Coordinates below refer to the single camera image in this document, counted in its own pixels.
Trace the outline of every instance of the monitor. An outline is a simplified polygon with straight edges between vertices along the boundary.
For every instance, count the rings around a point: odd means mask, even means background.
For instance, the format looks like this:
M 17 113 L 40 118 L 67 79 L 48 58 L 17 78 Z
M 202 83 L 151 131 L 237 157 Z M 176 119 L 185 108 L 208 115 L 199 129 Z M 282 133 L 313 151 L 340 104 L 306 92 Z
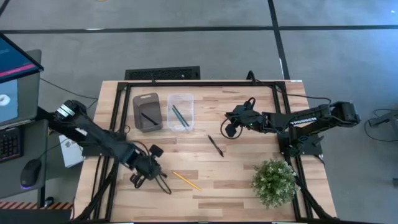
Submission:
M 0 83 L 43 71 L 43 66 L 0 33 Z

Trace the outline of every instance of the potted plant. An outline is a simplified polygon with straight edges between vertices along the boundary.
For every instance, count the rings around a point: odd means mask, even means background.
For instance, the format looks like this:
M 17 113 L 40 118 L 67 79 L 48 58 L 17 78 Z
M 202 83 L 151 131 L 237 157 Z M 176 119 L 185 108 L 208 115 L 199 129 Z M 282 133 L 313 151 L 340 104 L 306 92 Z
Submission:
M 271 159 L 254 169 L 251 187 L 263 205 L 276 208 L 292 201 L 299 187 L 295 184 L 296 173 L 287 162 Z

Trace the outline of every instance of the table leg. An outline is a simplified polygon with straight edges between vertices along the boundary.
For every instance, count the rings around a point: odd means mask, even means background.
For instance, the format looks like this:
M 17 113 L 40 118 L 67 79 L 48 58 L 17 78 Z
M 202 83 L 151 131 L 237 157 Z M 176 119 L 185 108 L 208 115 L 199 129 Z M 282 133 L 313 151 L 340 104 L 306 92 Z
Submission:
M 45 185 L 37 189 L 37 209 L 44 207 Z

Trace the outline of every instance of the yellow pencil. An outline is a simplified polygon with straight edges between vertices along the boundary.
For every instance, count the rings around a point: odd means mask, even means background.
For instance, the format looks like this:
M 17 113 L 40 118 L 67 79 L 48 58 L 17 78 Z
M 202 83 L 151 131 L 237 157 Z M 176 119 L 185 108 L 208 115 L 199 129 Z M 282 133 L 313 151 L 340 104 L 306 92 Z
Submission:
M 201 188 L 199 188 L 198 186 L 196 186 L 195 184 L 191 183 L 189 180 L 183 178 L 180 174 L 176 173 L 173 171 L 173 174 L 175 174 L 177 177 L 181 178 L 182 180 L 184 180 L 186 183 L 188 183 L 189 185 L 191 185 L 192 187 L 198 189 L 201 191 Z

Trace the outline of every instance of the computer mouse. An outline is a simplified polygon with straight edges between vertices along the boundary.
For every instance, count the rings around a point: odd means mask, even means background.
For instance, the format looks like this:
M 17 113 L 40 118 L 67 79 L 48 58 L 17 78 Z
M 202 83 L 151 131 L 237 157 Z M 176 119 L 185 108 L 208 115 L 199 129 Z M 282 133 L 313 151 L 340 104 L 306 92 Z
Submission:
M 40 159 L 32 159 L 29 161 L 21 172 L 21 186 L 31 187 L 35 185 L 40 168 L 42 168 L 42 161 L 40 161 Z

